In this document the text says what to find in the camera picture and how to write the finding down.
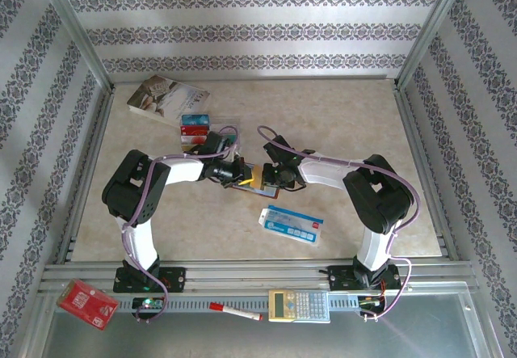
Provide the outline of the brown leather card holder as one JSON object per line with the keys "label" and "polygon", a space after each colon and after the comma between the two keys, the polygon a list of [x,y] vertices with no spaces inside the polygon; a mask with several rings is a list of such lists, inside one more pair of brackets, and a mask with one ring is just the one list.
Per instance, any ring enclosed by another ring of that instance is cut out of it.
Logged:
{"label": "brown leather card holder", "polygon": [[234,184],[232,186],[232,188],[240,190],[240,191],[244,191],[244,192],[252,192],[256,195],[271,198],[271,199],[276,199],[279,194],[279,189],[275,186],[273,186],[273,187],[262,186],[261,189],[254,189],[249,184],[245,185],[244,187],[240,187],[237,184]]}

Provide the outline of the clear acrylic card stand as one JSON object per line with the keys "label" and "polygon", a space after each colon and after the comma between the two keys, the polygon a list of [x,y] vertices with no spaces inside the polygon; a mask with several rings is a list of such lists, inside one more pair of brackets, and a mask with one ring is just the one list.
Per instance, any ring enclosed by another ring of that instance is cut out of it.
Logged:
{"label": "clear acrylic card stand", "polygon": [[209,116],[210,125],[209,132],[216,132],[222,134],[225,131],[239,130],[239,121],[236,118],[221,117],[221,116]]}

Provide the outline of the blue white plastic package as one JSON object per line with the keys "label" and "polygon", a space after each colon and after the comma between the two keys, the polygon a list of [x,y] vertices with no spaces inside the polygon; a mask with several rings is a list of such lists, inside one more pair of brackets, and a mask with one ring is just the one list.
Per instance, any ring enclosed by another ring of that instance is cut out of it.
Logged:
{"label": "blue white plastic package", "polygon": [[268,232],[316,246],[324,220],[269,205],[259,215],[258,223]]}

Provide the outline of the paperback book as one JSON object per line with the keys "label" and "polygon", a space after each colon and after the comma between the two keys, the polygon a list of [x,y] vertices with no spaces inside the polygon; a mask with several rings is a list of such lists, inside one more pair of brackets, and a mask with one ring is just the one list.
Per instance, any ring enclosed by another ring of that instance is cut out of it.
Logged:
{"label": "paperback book", "polygon": [[130,111],[178,127],[184,114],[201,114],[208,106],[206,90],[154,75],[143,81],[127,102]]}

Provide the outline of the beige calculator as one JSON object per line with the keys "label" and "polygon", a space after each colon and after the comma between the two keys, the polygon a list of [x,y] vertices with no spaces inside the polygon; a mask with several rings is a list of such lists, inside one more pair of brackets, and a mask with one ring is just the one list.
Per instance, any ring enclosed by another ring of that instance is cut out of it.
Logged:
{"label": "beige calculator", "polygon": [[285,323],[330,323],[328,292],[272,289],[268,293],[268,320]]}

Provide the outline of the red capped marker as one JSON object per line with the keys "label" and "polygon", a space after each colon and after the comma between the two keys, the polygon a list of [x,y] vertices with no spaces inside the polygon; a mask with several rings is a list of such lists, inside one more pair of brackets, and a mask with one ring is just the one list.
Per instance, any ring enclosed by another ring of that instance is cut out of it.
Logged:
{"label": "red capped marker", "polygon": [[213,311],[217,311],[217,312],[223,312],[223,313],[227,313],[227,314],[232,314],[232,315],[235,315],[235,316],[238,316],[238,317],[242,317],[242,318],[248,318],[248,319],[252,319],[252,320],[255,320],[255,321],[262,321],[263,320],[263,316],[259,313],[254,313],[254,312],[249,312],[249,311],[245,311],[245,310],[239,310],[239,309],[235,309],[231,306],[228,306],[228,305],[223,305],[221,303],[216,303],[216,302],[211,302],[209,304],[209,309],[210,310],[213,310]]}

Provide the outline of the green led circuit board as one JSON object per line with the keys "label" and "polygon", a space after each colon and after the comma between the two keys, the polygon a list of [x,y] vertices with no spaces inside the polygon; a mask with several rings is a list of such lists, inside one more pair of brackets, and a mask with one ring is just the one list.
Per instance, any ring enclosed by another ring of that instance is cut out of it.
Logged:
{"label": "green led circuit board", "polygon": [[162,297],[135,297],[132,300],[133,310],[161,310],[164,306]]}

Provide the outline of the grey metal shelf plate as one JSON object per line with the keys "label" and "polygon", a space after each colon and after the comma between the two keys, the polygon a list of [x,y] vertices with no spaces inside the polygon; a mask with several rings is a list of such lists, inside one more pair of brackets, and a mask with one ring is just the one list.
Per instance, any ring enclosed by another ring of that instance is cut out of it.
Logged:
{"label": "grey metal shelf plate", "polygon": [[215,311],[149,325],[116,312],[107,328],[58,310],[42,358],[502,358],[463,295],[406,296],[379,321],[334,311],[327,324],[254,321]]}

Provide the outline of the red cardboard box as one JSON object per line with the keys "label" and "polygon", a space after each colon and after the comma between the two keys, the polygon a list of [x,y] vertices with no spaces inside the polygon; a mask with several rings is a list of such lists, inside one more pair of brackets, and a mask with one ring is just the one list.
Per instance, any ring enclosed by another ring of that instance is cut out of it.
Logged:
{"label": "red cardboard box", "polygon": [[118,310],[119,302],[79,279],[72,279],[57,298],[57,306],[103,331]]}

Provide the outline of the aluminium mounting rail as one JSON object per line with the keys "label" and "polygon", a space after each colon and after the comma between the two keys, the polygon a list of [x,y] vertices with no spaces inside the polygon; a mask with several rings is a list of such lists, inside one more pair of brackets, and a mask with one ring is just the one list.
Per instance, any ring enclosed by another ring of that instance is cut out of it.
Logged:
{"label": "aluminium mounting rail", "polygon": [[[411,292],[419,285],[449,286],[466,283],[479,287],[479,280],[469,261],[439,258],[416,258],[411,261]],[[262,293],[269,289],[322,289],[328,285],[326,269],[331,265],[349,265],[349,259],[266,259],[163,261],[163,267],[186,269],[185,293]],[[68,262],[44,267],[37,292],[59,293],[72,279],[79,279],[112,291],[116,262]]]}

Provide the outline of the aluminium table edge rail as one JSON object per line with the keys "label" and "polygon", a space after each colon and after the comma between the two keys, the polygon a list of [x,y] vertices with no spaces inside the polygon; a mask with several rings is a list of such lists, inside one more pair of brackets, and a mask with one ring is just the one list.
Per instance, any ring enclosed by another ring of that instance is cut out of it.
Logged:
{"label": "aluminium table edge rail", "polygon": [[[129,76],[122,76],[121,74],[115,75],[111,78],[112,82],[115,84],[133,84],[137,82],[143,82],[150,76],[153,76],[154,73],[151,74],[133,74]],[[193,77],[185,77],[185,76],[171,76],[166,75],[165,73],[159,74],[160,76],[167,77],[169,79],[179,81],[179,82],[265,82],[265,81],[323,81],[323,80],[359,80],[359,81],[377,81],[377,80],[389,80],[392,81],[393,78],[388,78],[383,74],[374,74],[374,75],[327,75],[327,76],[317,76],[317,75],[301,75],[301,76],[234,76],[230,77],[227,75],[222,76],[199,76],[195,75]]]}
{"label": "aluminium table edge rail", "polygon": [[435,228],[436,236],[439,240],[440,251],[444,258],[450,261],[460,261],[460,256],[456,251],[456,245],[451,235],[446,214],[440,202],[439,193],[435,186],[432,171],[427,161],[424,144],[418,133],[418,128],[414,120],[410,104],[403,92],[395,83],[392,84],[393,96],[397,104],[401,122],[403,124],[410,150],[413,156],[419,181],[422,186],[423,198],[427,204],[427,211]]}
{"label": "aluminium table edge rail", "polygon": [[66,262],[69,245],[72,239],[77,236],[115,92],[115,87],[112,87],[99,99],[92,116],[80,156],[81,160],[74,174],[74,189],[69,198],[69,209],[65,217],[64,227],[54,255],[50,259],[53,264]]}

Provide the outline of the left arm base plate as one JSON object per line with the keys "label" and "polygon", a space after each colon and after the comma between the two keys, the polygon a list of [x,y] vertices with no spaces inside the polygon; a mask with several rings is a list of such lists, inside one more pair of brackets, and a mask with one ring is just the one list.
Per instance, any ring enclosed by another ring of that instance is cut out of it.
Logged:
{"label": "left arm base plate", "polygon": [[[165,286],[168,293],[182,293],[186,283],[184,267],[160,267],[157,279]],[[116,269],[112,288],[114,293],[160,293],[162,287],[146,274],[136,269],[119,267]]]}

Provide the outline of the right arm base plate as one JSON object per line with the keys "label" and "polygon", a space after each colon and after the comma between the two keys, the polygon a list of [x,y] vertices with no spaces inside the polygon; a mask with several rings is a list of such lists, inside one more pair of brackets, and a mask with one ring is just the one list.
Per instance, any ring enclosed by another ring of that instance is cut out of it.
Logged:
{"label": "right arm base plate", "polygon": [[377,271],[369,271],[359,265],[333,265],[327,268],[331,291],[357,291],[380,289],[385,282],[387,289],[399,289],[401,277],[396,265],[386,264]]}

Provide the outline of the wired connector board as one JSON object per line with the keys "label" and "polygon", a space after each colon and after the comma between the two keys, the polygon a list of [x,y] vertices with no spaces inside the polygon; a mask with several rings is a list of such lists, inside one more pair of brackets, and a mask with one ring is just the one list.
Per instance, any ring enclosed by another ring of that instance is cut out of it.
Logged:
{"label": "wired connector board", "polygon": [[385,310],[385,295],[358,296],[359,307],[363,311],[370,311],[376,314]]}

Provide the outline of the aluminium frame post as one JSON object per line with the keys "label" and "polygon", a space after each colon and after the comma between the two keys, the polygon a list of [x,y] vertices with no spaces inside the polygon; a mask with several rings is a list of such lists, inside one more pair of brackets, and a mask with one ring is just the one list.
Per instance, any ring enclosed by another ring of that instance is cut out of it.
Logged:
{"label": "aluminium frame post", "polygon": [[56,12],[65,25],[72,41],[78,46],[79,51],[85,58],[86,63],[96,78],[99,85],[108,91],[112,91],[114,84],[95,51],[94,45],[90,41],[86,30],[82,26],[75,10],[69,0],[50,0]]}
{"label": "aluminium frame post", "polygon": [[436,0],[435,5],[423,23],[422,30],[419,32],[414,45],[407,55],[401,71],[394,79],[395,88],[398,91],[402,91],[408,85],[409,80],[418,67],[418,63],[422,60],[429,44],[434,39],[435,34],[445,20],[454,1],[455,0]]}

